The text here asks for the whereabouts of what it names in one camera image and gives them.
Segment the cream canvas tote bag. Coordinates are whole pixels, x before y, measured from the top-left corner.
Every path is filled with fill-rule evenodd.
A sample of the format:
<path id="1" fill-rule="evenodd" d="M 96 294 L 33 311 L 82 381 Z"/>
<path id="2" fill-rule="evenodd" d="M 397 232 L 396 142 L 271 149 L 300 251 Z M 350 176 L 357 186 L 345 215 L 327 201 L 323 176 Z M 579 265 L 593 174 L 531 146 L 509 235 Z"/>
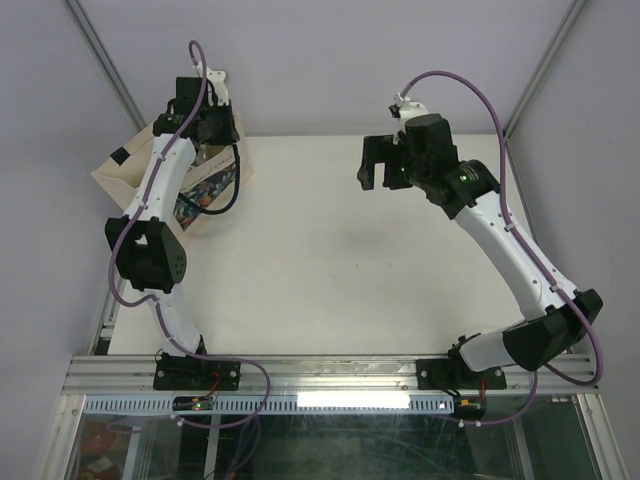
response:
<path id="1" fill-rule="evenodd" d="M 233 197 L 235 179 L 244 183 L 254 173 L 241 117 L 235 114 L 234 120 L 240 140 L 233 145 L 194 147 L 185 139 L 177 140 L 161 163 L 147 198 L 143 197 L 146 182 L 170 138 L 168 134 L 155 137 L 152 125 L 114 151 L 92 177 L 124 215 L 131 216 L 144 205 L 141 221 L 157 217 L 176 237 L 189 236 L 203 221 L 201 213 L 179 194 L 208 211 L 222 210 Z"/>

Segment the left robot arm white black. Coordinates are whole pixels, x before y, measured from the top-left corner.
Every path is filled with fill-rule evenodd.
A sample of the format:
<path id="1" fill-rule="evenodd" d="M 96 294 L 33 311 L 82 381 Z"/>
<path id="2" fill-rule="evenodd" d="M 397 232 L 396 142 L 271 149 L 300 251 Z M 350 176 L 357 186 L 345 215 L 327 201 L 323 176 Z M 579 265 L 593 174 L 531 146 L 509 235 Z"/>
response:
<path id="1" fill-rule="evenodd" d="M 150 307 L 172 355 L 175 377 L 198 388 L 209 377 L 204 339 L 189 317 L 181 283 L 187 253 L 176 228 L 230 210 L 241 185 L 240 134 L 226 74 L 199 67 L 151 126 L 150 160 L 129 206 L 105 224 L 108 282 L 125 308 Z"/>

